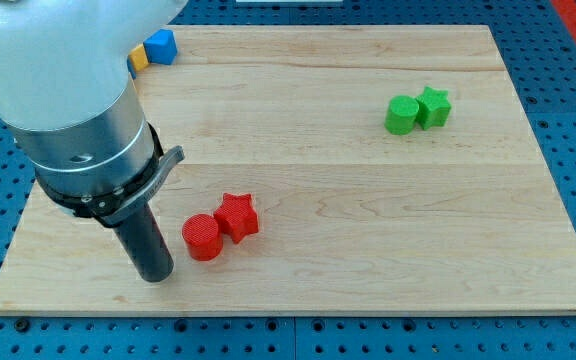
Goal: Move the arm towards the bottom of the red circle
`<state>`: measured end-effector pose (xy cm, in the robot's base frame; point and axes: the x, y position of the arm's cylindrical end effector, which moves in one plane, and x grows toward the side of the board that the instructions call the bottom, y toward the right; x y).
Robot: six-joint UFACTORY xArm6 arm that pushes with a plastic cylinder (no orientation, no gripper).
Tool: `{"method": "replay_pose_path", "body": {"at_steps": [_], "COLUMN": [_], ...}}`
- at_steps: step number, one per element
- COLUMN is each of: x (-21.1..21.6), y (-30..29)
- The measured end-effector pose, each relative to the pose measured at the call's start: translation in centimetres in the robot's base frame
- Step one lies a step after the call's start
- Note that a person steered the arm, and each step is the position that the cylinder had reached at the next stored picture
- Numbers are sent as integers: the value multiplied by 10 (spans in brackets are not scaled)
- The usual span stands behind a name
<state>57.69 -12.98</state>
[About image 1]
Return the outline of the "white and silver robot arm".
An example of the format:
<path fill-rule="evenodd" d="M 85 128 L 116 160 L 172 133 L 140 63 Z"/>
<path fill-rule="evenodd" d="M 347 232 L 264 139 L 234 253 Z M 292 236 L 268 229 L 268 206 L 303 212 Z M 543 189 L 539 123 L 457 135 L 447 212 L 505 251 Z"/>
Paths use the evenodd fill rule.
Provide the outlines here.
<path fill-rule="evenodd" d="M 0 118 L 44 185 L 102 195 L 152 163 L 154 140 L 127 57 L 185 5 L 0 1 Z"/>

